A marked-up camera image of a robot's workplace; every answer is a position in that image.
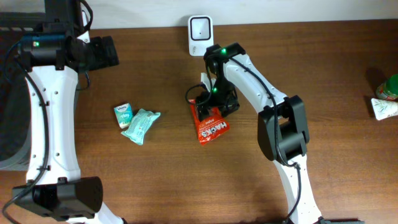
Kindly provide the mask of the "green lid jar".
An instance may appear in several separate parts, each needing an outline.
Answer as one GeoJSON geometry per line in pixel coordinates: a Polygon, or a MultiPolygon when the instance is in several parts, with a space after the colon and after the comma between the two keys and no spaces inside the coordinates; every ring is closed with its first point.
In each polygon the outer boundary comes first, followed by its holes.
{"type": "Polygon", "coordinates": [[[388,80],[379,85],[376,89],[376,96],[382,100],[397,100],[397,79],[398,74],[391,76],[388,80]]]}

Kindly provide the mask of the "red candy bag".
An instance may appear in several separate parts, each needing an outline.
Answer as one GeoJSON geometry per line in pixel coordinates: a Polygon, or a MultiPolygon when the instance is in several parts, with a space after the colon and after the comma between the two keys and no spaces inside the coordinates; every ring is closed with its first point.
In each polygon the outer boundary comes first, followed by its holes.
{"type": "Polygon", "coordinates": [[[206,115],[202,120],[199,119],[199,112],[195,105],[190,105],[190,109],[193,115],[198,140],[202,146],[220,137],[230,129],[229,123],[222,117],[218,108],[207,110],[209,115],[206,115]]]}

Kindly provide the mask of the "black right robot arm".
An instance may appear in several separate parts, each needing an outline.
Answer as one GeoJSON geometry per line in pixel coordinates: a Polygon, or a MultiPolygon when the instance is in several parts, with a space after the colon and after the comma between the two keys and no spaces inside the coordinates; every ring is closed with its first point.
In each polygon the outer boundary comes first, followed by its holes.
{"type": "Polygon", "coordinates": [[[258,115],[258,145],[274,163],[284,188],[288,214],[283,222],[324,223],[308,177],[310,138],[302,99],[287,96],[267,81],[238,43],[212,45],[203,59],[206,72],[200,87],[204,90],[189,101],[199,137],[209,140],[227,128],[224,118],[239,109],[240,91],[258,115]]]}

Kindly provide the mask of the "small teal tissue pack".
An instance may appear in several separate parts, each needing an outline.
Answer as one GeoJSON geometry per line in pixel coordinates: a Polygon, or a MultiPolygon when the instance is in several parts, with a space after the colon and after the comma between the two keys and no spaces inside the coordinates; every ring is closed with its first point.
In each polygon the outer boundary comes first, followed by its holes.
{"type": "Polygon", "coordinates": [[[133,118],[131,105],[129,103],[125,103],[123,105],[114,107],[114,113],[116,115],[119,127],[121,129],[128,128],[133,118]]]}

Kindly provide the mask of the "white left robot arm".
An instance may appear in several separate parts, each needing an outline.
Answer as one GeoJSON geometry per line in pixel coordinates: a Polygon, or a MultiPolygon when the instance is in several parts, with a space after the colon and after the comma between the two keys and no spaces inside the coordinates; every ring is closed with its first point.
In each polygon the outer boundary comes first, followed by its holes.
{"type": "Polygon", "coordinates": [[[75,150],[78,76],[119,63],[111,37],[90,37],[85,0],[46,1],[38,31],[17,43],[15,61],[30,94],[31,150],[26,183],[11,203],[68,223],[123,223],[104,203],[99,177],[82,177],[75,150]]]}

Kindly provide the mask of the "teal wet wipes pack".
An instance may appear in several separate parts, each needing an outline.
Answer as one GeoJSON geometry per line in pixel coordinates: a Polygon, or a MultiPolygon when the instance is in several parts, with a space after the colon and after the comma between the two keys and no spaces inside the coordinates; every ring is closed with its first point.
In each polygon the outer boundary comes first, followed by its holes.
{"type": "Polygon", "coordinates": [[[144,143],[144,136],[146,132],[159,117],[159,112],[154,113],[152,111],[140,109],[133,117],[127,130],[122,131],[121,134],[129,138],[132,142],[141,146],[144,143]]]}

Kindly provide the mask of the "white cream tube gold cap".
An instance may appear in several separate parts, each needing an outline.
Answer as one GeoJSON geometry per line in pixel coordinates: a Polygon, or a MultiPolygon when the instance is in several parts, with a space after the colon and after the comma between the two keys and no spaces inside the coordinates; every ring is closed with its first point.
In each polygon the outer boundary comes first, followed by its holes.
{"type": "Polygon", "coordinates": [[[398,105],[395,101],[371,99],[372,108],[378,121],[389,117],[397,116],[398,105]]]}

